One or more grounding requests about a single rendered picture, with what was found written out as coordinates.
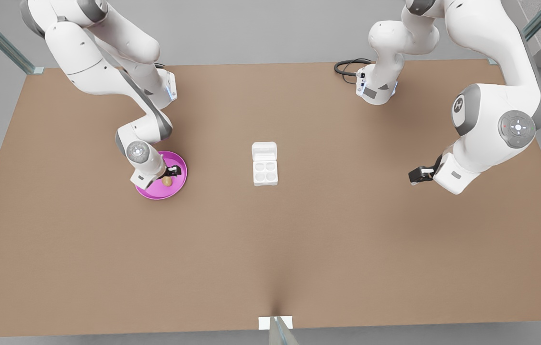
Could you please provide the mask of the white egg box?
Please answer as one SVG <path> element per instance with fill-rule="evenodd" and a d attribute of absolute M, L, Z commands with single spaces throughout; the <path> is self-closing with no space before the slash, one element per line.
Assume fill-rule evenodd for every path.
<path fill-rule="evenodd" d="M 259 160 L 253 162 L 253 185 L 276 186 L 278 184 L 278 168 L 276 160 Z"/>

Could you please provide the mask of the magenta round plate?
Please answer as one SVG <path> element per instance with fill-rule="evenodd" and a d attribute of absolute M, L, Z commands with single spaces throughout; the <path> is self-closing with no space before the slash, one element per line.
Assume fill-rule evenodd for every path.
<path fill-rule="evenodd" d="M 139 194 L 148 199 L 170 198 L 184 186 L 187 179 L 187 165 L 180 155 L 172 151 L 159 151 L 159 154 L 162 155 L 167 168 L 178 166 L 181 174 L 170 177 L 172 180 L 172 185 L 170 186 L 165 186 L 161 180 L 154 181 L 146 190 L 136 186 Z"/>

